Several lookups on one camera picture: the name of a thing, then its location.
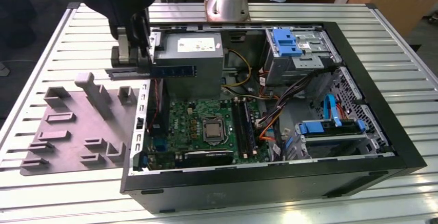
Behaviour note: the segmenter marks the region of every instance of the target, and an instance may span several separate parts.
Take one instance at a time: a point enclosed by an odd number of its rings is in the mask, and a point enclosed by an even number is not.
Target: white label sticker
[[[310,45],[307,43],[299,43],[298,46],[301,48],[310,48]]]
[[[281,147],[277,144],[274,144],[273,150],[274,150],[275,154],[278,154],[278,156],[279,156],[281,155],[281,152],[282,152],[282,149],[281,149]]]
[[[178,52],[215,51],[214,38],[180,38]]]
[[[260,77],[260,85],[266,86],[266,78],[264,77]]]

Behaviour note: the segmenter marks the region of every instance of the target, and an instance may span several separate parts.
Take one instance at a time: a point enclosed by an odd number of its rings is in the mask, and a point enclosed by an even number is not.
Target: blue plastic clip
[[[305,125],[310,133],[323,133],[323,127],[319,121],[310,121]]]
[[[301,56],[303,54],[297,46],[297,38],[289,29],[273,29],[273,39],[279,47],[279,56]]]
[[[293,138],[293,136],[290,136],[290,138],[289,138],[289,140],[286,142],[286,150],[290,147],[290,144],[293,143],[293,141],[294,141],[294,138]]]
[[[365,125],[365,122],[359,119],[355,121],[355,123],[358,123],[361,132],[365,132],[367,130],[367,126]]]
[[[338,109],[337,109],[337,99],[333,94],[327,94],[326,98],[323,99],[323,118],[325,119],[330,119],[330,113],[331,113],[333,119],[335,121],[337,127],[342,126]]]
[[[301,131],[301,134],[306,134],[307,133],[307,127],[305,124],[299,124],[299,131]]]

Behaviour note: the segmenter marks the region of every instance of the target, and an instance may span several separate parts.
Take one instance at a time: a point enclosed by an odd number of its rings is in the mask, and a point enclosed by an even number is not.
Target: cpu socket
[[[203,119],[204,142],[216,146],[224,141],[224,120],[222,117]]]

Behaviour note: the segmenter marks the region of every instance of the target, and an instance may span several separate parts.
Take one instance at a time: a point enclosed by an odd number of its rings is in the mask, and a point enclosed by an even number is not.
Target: motherboard chip
[[[206,136],[207,136],[207,138],[220,137],[220,124],[219,123],[206,124]]]

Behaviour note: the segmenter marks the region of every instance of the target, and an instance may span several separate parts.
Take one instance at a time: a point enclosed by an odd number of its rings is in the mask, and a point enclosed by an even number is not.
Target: metal work surface
[[[203,4],[150,7],[154,22],[204,21]],[[79,72],[92,72],[108,90],[140,85],[111,82],[107,19],[80,6],[67,10],[17,103],[0,131],[0,222],[110,222],[143,220],[190,223],[425,223],[438,217],[437,79],[377,10],[365,5],[251,4],[252,21],[334,21],[350,41],[377,86],[410,135],[427,167],[393,178],[351,197],[315,199],[219,210],[150,214],[119,193],[122,168],[37,175],[19,173],[43,117],[44,92],[63,86],[80,90]]]

